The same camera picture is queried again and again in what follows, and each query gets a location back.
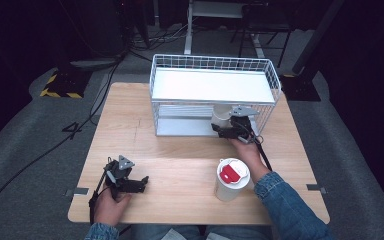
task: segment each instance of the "white shelf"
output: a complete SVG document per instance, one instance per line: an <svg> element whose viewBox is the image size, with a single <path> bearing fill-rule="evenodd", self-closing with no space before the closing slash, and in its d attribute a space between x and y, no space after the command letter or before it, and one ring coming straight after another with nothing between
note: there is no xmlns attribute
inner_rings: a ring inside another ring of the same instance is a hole
<svg viewBox="0 0 384 240"><path fill-rule="evenodd" d="M161 67L152 101L275 104L264 72Z"/></svg>

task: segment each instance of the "wooden table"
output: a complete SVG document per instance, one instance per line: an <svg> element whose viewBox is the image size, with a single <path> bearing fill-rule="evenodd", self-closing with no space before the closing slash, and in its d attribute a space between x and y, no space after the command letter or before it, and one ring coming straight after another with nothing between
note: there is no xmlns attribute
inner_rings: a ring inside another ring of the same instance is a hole
<svg viewBox="0 0 384 240"><path fill-rule="evenodd" d="M298 191L325 223L329 214L316 184L291 112L282 96L263 130L263 148L273 169ZM121 219L124 223L271 224L267 211L247 186L230 202L214 195L221 158L237 157L224 139L156 137L149 85L114 83L108 94L78 187L88 195L73 198L68 218L89 221L88 201L108 157L124 155L136 166L129 178L149 176L145 192L135 194Z"/></svg>

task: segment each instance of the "denim sleeve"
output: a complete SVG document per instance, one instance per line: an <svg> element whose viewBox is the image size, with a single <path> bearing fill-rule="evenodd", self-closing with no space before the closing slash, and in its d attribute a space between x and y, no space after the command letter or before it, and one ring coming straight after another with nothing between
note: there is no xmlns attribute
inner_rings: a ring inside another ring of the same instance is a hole
<svg viewBox="0 0 384 240"><path fill-rule="evenodd" d="M85 240L117 240L118 230L115 227L94 223L87 233Z"/></svg>
<svg viewBox="0 0 384 240"><path fill-rule="evenodd" d="M262 177L254 188L281 239L333 239L326 224L279 174Z"/></svg>

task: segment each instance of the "black clamp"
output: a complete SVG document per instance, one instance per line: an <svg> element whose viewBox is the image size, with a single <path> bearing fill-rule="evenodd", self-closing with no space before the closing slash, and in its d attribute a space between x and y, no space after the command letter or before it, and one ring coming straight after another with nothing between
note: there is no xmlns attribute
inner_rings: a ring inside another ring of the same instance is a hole
<svg viewBox="0 0 384 240"><path fill-rule="evenodd" d="M132 172L132 167L135 164L129 159L119 156L119 161L111 160L104 167L104 173L99 180L96 190L93 192L92 198L89 200L90 209L90 224L94 223L95 205L99 197L99 189L102 181L105 178L107 188L111 190L111 195L116 199L118 193L143 193L148 183L149 176L144 177L142 180L130 180L129 175Z"/></svg>

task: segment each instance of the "white wire basket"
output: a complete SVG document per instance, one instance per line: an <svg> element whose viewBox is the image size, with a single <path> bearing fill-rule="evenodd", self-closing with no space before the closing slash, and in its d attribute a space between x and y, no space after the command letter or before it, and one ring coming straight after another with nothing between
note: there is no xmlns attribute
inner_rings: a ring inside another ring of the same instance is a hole
<svg viewBox="0 0 384 240"><path fill-rule="evenodd" d="M252 108L252 128L261 134L281 94L268 59L154 55L150 96L157 136L218 136L214 106Z"/></svg>

